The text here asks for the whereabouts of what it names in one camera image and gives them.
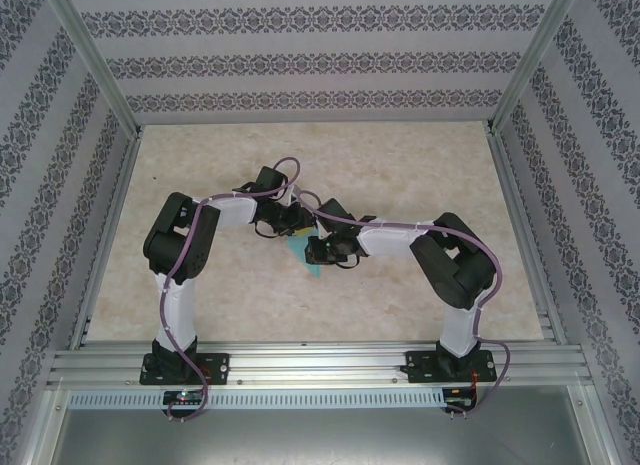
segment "beige floor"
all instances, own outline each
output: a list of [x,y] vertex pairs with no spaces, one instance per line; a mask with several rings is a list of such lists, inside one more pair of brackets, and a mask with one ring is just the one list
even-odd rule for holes
[[[303,188],[356,217],[460,215],[505,271],[481,334],[542,337],[481,124],[360,122],[147,127],[88,339],[155,336],[158,294],[142,244],[169,193],[228,191],[286,155],[301,160]],[[431,340],[442,324],[443,305],[415,261],[372,257],[314,278],[284,240],[249,225],[216,233],[196,287],[200,340]]]

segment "damask pattern wall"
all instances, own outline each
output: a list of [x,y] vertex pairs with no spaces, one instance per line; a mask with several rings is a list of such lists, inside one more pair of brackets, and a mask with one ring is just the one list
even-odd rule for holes
[[0,0],[0,96],[5,465],[68,346],[129,139],[46,0]]
[[640,463],[640,0],[576,0],[503,140],[564,327]]
[[551,0],[73,0],[140,123],[487,119]]

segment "purple cable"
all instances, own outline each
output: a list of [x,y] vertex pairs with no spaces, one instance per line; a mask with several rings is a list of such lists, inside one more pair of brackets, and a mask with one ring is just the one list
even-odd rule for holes
[[323,217],[323,218],[326,218],[328,220],[332,220],[334,222],[341,222],[341,223],[346,223],[346,224],[349,224],[349,225],[356,225],[358,227],[404,228],[404,229],[409,229],[409,230],[425,230],[425,231],[434,231],[434,232],[440,232],[440,233],[447,233],[447,234],[450,234],[450,235],[455,235],[456,237],[462,238],[463,240],[466,240],[467,242],[470,242],[470,243],[474,244],[476,247],[478,247],[480,250],[482,250],[487,255],[487,257],[489,257],[489,260],[491,260],[491,263],[493,264],[493,267],[496,269],[496,283],[493,286],[493,288],[491,289],[491,291],[483,299],[481,299],[478,302],[478,308],[476,309],[476,314],[475,314],[475,316],[473,318],[473,336],[479,342],[488,343],[488,344],[491,344],[491,345],[500,345],[502,348],[504,348],[504,351],[505,351],[504,367],[502,369],[502,372],[500,373],[500,375],[496,379],[496,383],[493,385],[491,390],[489,390],[489,392],[487,392],[487,395],[485,396],[484,400],[482,402],[480,402],[475,408],[473,408],[469,412],[465,412],[461,408],[449,405],[450,408],[457,409],[465,417],[467,415],[472,415],[472,414],[476,413],[478,410],[480,410],[484,406],[484,404],[487,402],[489,397],[491,395],[493,395],[493,393],[496,391],[496,389],[500,386],[500,383],[502,383],[502,380],[506,376],[507,370],[509,369],[509,365],[511,363],[511,351],[509,350],[509,347],[507,346],[507,344],[505,342],[503,342],[501,340],[483,339],[478,335],[478,328],[479,328],[479,325],[480,325],[480,313],[482,311],[482,307],[484,307],[484,304],[487,303],[489,300],[491,300],[496,295],[496,293],[498,293],[498,290],[500,290],[500,287],[502,286],[503,274],[502,274],[502,268],[500,267],[500,262],[498,261],[498,257],[496,257],[495,254],[489,249],[489,247],[487,247],[480,240],[478,240],[475,237],[472,237],[471,235],[469,235],[467,233],[461,232],[459,230],[455,230],[455,229],[447,228],[447,227],[439,227],[437,225],[428,225],[428,224],[400,223],[400,222],[360,222],[358,220],[350,220],[348,218],[336,217],[335,215],[330,215],[328,213],[324,213],[324,212],[321,212],[321,211],[313,208],[311,205],[309,205],[307,202],[305,202],[302,199],[302,195],[311,195],[312,197],[316,198],[318,200],[318,202],[320,202],[320,199],[318,198],[318,196],[315,193],[311,192],[311,191],[301,190],[299,192],[299,194],[298,194],[298,197],[297,197],[298,200],[300,201],[300,204],[304,208],[306,208],[313,215],[316,215],[318,217]]
[[[209,203],[210,201],[213,200],[218,200],[221,198],[232,198],[232,197],[248,197],[248,198],[257,198],[257,197],[266,197],[269,195],[273,195],[274,193],[278,193],[281,190],[285,190],[287,187],[289,187],[291,184],[293,184],[297,179],[298,176],[300,175],[300,161],[295,158],[295,157],[285,157],[285,158],[281,158],[280,160],[278,160],[276,162],[276,164],[273,166],[273,168],[277,168],[279,165],[281,165],[284,162],[294,162],[296,164],[296,173],[294,174],[293,178],[291,178],[289,181],[285,182],[284,184],[280,185],[278,188],[274,188],[273,190],[268,190],[266,192],[255,192],[255,193],[238,193],[238,192],[233,192],[233,193],[220,193],[218,195],[213,195],[211,197],[207,197],[203,200],[201,200],[198,203],[198,206],[196,207],[196,211],[193,214],[193,221],[191,223],[191,227],[189,229],[189,233],[187,234],[187,238],[184,242],[184,246],[182,247],[182,250],[180,251],[180,255],[178,256],[178,259],[176,260],[176,263],[173,265],[173,268],[169,271],[169,273],[167,274],[167,278],[164,281],[164,286],[162,289],[162,293],[160,294],[160,322],[162,323],[162,328],[164,329],[165,333],[167,334],[167,338],[169,339],[169,342],[171,342],[171,345],[173,346],[173,348],[176,350],[176,352],[178,352],[178,355],[180,355],[180,357],[187,362],[187,365],[189,365],[189,367],[191,367],[193,369],[194,372],[196,372],[196,374],[198,375],[198,378],[200,378],[200,381],[202,382],[202,393],[203,393],[203,397],[202,397],[202,402],[200,402],[200,406],[194,410],[193,413],[191,413],[190,415],[180,418],[180,422],[186,422],[189,420],[193,420],[194,418],[196,418],[198,415],[200,415],[204,408],[207,405],[207,402],[209,401],[209,383],[207,382],[207,378],[204,376],[204,374],[202,373],[202,371],[198,368],[198,366],[193,363],[193,361],[187,356],[186,353],[184,353],[184,350],[182,350],[180,348],[180,346],[178,345],[178,342],[176,342],[175,337],[171,334],[171,330],[169,328],[169,324],[167,323],[167,317],[165,316],[165,302],[167,299],[167,293],[169,292],[169,286],[171,285],[171,279],[173,278],[173,276],[176,274],[176,272],[178,271],[178,269],[180,268],[180,265],[182,265],[182,262],[184,261],[184,258],[187,255],[187,252],[189,251],[189,247],[191,246],[191,242],[193,241],[193,235],[195,233],[196,230],[196,225],[198,223],[198,219],[200,218],[200,211],[202,210],[202,207],[204,207],[207,203]],[[167,416],[169,417],[169,421],[173,421],[175,419],[175,417],[173,415],[171,415],[171,408],[172,408],[173,404],[169,404],[169,406],[167,407]]]

